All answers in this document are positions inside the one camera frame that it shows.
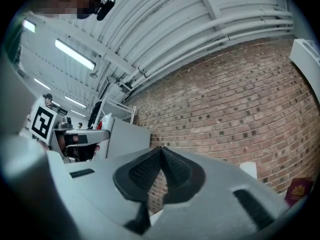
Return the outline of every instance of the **pipe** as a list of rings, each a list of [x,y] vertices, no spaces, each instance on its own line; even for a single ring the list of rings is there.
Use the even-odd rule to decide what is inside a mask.
[[[151,74],[153,74],[154,72],[156,72],[158,69],[162,68],[163,66],[165,66],[166,64],[170,63],[171,61],[173,61],[175,58],[185,54],[186,52],[200,46],[201,44],[204,44],[210,40],[213,40],[215,38],[218,37],[223,37],[226,36],[228,34],[234,33],[234,32],[238,32],[238,31],[243,31],[243,30],[247,30],[247,29],[251,29],[251,28],[255,28],[255,27],[261,27],[264,25],[283,25],[283,24],[292,24],[292,20],[284,20],[284,19],[275,19],[275,20],[259,20],[259,21],[253,21],[253,22],[247,22],[247,23],[242,23],[242,24],[238,24],[238,25],[234,25],[234,26],[230,26],[227,28],[224,28],[222,30],[219,30],[209,36],[205,36],[202,38],[197,39],[196,41],[189,43],[185,46],[182,47],[182,49],[177,50],[174,53],[171,53],[168,57],[166,57],[163,61],[161,61],[160,63],[158,63],[155,67],[153,67],[151,70],[147,71],[144,76],[142,76],[142,78],[144,77],[148,77]]]
[[[165,54],[170,49],[174,48],[175,46],[179,45],[183,41],[203,32],[210,28],[213,28],[220,24],[230,23],[237,20],[244,20],[248,18],[254,18],[254,17],[263,17],[263,16],[275,16],[275,17],[292,17],[292,13],[288,11],[277,11],[277,10],[255,10],[251,12],[244,12],[244,13],[238,13],[236,15],[230,15],[222,18],[218,18],[215,20],[212,20],[204,25],[201,25],[199,27],[196,27],[190,31],[188,31],[185,35],[180,36],[176,39],[174,39],[173,42],[171,42],[169,45],[166,45],[162,49],[158,50],[157,53],[153,54],[147,61],[145,61],[140,68],[144,69],[147,66],[149,66],[154,60]],[[127,83],[131,81],[140,71],[136,69],[126,80],[124,83]]]
[[[137,81],[135,81],[134,83],[132,83],[132,88],[134,88],[135,86],[137,86],[138,84],[140,84],[144,79],[148,79],[152,74],[154,74],[156,71],[158,71],[159,69],[161,69],[161,67],[163,67],[164,65],[166,65],[167,63],[169,63],[170,61],[174,60],[175,58],[180,57],[181,55],[185,54],[186,52],[196,48],[197,46],[207,42],[208,40],[212,40],[214,38],[216,38],[217,36],[225,36],[234,32],[238,32],[238,31],[242,31],[242,30],[247,30],[247,29],[251,29],[251,28],[255,28],[255,27],[260,27],[260,26],[265,26],[265,25],[283,25],[283,24],[288,24],[291,25],[293,24],[292,20],[283,20],[283,19],[271,19],[271,20],[260,20],[260,21],[254,21],[254,22],[249,22],[249,23],[243,23],[243,24],[238,24],[236,26],[231,26],[231,27],[227,27],[225,29],[222,29],[220,31],[215,32],[214,34],[205,37],[206,40],[204,41],[204,38],[201,38],[199,40],[194,41],[193,43],[184,46],[182,49],[176,51],[175,53],[171,54],[169,57],[167,57],[167,59],[165,61],[160,62],[158,65],[156,65],[154,68],[152,68],[151,70],[149,70],[148,72],[146,72],[143,76],[141,76]],[[206,49],[207,47],[216,45],[218,43],[223,43],[225,41],[230,40],[228,37],[223,38],[221,40],[218,40],[216,42],[212,42],[209,43],[203,47],[200,47],[199,49],[188,53],[189,54],[195,54],[195,52],[199,52],[202,51],[204,49]]]
[[[165,67],[161,68],[160,70],[158,70],[155,73],[153,73],[152,75],[150,75],[148,78],[144,78],[143,81],[141,81],[139,84],[135,85],[131,89],[130,92],[128,92],[125,96],[123,96],[122,99],[119,102],[121,103],[123,100],[125,100],[135,89],[137,89],[139,86],[144,84],[146,81],[149,81],[151,78],[153,78],[156,75],[162,73],[163,71],[165,71],[169,67],[179,63],[180,61],[183,61],[184,59],[187,59],[187,58],[191,57],[192,55],[195,55],[195,54],[198,54],[198,53],[202,52],[202,50],[209,49],[210,47],[218,45],[218,44],[223,43],[225,41],[235,40],[235,39],[243,38],[243,37],[246,37],[246,36],[251,36],[251,35],[261,34],[261,33],[265,33],[265,32],[271,32],[271,31],[288,31],[288,30],[293,30],[293,29],[294,29],[293,27],[274,27],[274,28],[268,28],[268,29],[255,30],[255,31],[251,31],[251,32],[236,34],[236,35],[233,35],[233,36],[230,36],[230,37],[226,37],[226,38],[223,38],[221,40],[209,43],[209,44],[207,44],[207,45],[205,45],[203,47],[198,48],[197,50],[189,52],[188,54],[176,59],[175,61],[171,62],[170,64],[166,65]]]
[[[286,9],[283,9],[283,8],[277,6],[277,5],[275,5],[273,8],[274,8],[276,11],[286,12]]]

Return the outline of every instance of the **black slot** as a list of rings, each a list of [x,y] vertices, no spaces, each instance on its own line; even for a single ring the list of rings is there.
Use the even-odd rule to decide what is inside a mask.
[[[274,219],[252,195],[245,189],[236,190],[233,195],[245,209],[259,230],[269,226]]]
[[[77,177],[85,176],[88,174],[93,174],[94,172],[95,171],[92,169],[85,169],[85,170],[78,170],[78,171],[70,172],[70,175],[72,178],[77,178]]]

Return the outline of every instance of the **person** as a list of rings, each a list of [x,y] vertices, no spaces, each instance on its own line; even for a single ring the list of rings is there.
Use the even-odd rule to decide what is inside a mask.
[[[48,94],[46,94],[46,95],[43,95],[43,97],[44,97],[44,104],[45,104],[45,106],[48,108],[48,109],[50,109],[50,110],[52,110],[53,109],[53,105],[52,105],[52,95],[50,94],[50,93],[48,93]]]

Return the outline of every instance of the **red object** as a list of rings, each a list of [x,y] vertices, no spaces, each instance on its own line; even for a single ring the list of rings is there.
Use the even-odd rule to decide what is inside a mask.
[[[102,128],[102,121],[100,121],[100,123],[98,124],[98,126],[96,127],[96,130],[101,130]]]
[[[284,200],[289,206],[293,206],[301,198],[310,193],[313,183],[311,178],[294,178],[286,192]]]

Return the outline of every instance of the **ceiling light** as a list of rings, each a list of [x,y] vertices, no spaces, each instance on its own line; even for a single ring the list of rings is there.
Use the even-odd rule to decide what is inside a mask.
[[[94,70],[96,64],[93,63],[91,60],[87,59],[83,55],[81,55],[79,52],[72,49],[70,46],[63,43],[61,40],[56,39],[55,40],[55,47],[69,55],[70,57],[74,58],[76,61],[80,62],[82,65],[86,66],[90,70]]]
[[[67,97],[67,96],[64,96],[67,100],[69,100],[69,101],[71,101],[71,102],[73,102],[73,103],[75,103],[75,104],[78,104],[79,106],[81,106],[81,107],[84,107],[84,108],[86,108],[86,106],[85,105],[82,105],[81,103],[79,103],[79,102],[77,102],[77,101],[75,101],[75,100],[73,100],[73,99],[71,99],[71,98],[69,98],[69,97]]]
[[[60,107],[60,105],[54,101],[52,101],[53,104],[57,105],[58,107]]]
[[[50,90],[50,88],[48,86],[46,86],[44,83],[40,82],[39,80],[34,78],[34,81],[36,81],[38,84],[42,85],[43,87],[47,88]]]
[[[30,22],[29,20],[24,20],[23,22],[22,22],[22,25],[26,28],[26,29],[28,29],[28,30],[30,30],[31,32],[36,32],[36,25],[35,24],[33,24],[32,22]]]
[[[80,114],[80,113],[78,113],[78,112],[76,112],[76,111],[73,111],[73,110],[71,110],[71,111],[72,111],[73,113],[76,113],[76,114],[80,115],[80,116],[86,117],[85,115]]]

